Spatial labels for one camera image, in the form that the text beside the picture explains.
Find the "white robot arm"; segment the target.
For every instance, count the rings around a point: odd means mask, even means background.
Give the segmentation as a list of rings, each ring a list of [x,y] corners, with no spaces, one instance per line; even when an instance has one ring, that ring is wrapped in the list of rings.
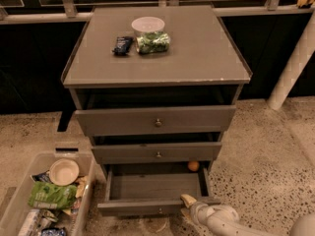
[[[277,236],[242,225],[238,213],[231,206],[209,206],[188,194],[182,194],[180,199],[188,209],[190,219],[207,227],[215,236]],[[315,213],[298,218],[288,236],[315,236]]]

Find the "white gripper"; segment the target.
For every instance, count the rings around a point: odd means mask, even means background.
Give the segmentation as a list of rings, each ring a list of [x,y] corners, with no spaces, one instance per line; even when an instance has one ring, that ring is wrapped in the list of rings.
[[[208,218],[214,213],[214,209],[211,206],[197,202],[194,197],[188,194],[182,194],[180,199],[187,207],[180,210],[187,220],[192,220],[195,224],[207,225]]]

